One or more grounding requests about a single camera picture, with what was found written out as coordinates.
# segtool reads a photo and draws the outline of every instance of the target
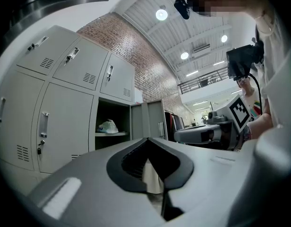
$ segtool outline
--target air vent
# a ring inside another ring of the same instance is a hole
[[[28,148],[17,145],[17,157],[20,160],[29,162]]]
[[[48,68],[52,65],[53,62],[54,62],[54,60],[51,60],[51,59],[45,58],[45,59],[42,61],[42,63],[41,63],[40,66],[45,67],[45,68],[48,69]]]
[[[202,46],[194,49],[192,56],[193,57],[199,57],[201,55],[210,53],[210,51],[211,51],[211,45],[210,44],[205,44],[205,45],[202,45]]]
[[[84,78],[83,78],[83,81],[84,82],[91,83],[91,84],[94,84],[95,83],[95,78],[96,78],[96,76],[91,75],[89,73],[86,73],[85,76],[84,76]]]
[[[72,161],[74,160],[74,159],[76,159],[77,157],[79,157],[80,155],[71,155],[71,159],[72,159]]]
[[[123,95],[124,96],[128,96],[128,97],[131,97],[131,90],[124,88],[123,89]]]

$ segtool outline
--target plastic bag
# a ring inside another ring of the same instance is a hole
[[[113,120],[108,119],[108,121],[98,126],[98,132],[107,133],[107,134],[115,134],[118,133],[118,129]]]

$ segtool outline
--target person's arm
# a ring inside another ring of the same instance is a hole
[[[262,133],[273,127],[268,99],[265,100],[262,115],[255,121],[249,122],[247,126],[249,127],[252,140],[258,139]]]

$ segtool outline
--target locker vent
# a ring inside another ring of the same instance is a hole
[[[74,159],[76,159],[77,157],[79,157],[80,155],[71,155],[71,159],[72,159],[72,161],[74,160]]]
[[[48,68],[52,65],[53,62],[54,62],[54,60],[51,60],[51,59],[45,58],[45,59],[42,61],[42,63],[41,63],[40,66],[45,67],[45,68],[48,69]]]
[[[123,95],[124,96],[128,96],[128,97],[131,97],[131,90],[124,88],[123,89]]]
[[[95,78],[96,78],[96,76],[91,75],[89,73],[86,73],[85,76],[84,76],[84,78],[83,78],[83,81],[88,82],[88,83],[91,83],[91,84],[94,84]]]
[[[17,145],[17,157],[23,161],[29,161],[28,148]]]

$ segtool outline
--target camera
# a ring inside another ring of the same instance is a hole
[[[263,63],[264,45],[258,41],[255,45],[245,45],[226,53],[229,78],[237,80],[247,77],[253,63]]]
[[[176,0],[174,3],[174,7],[181,14],[184,19],[189,19],[190,16],[190,8],[185,0]]]

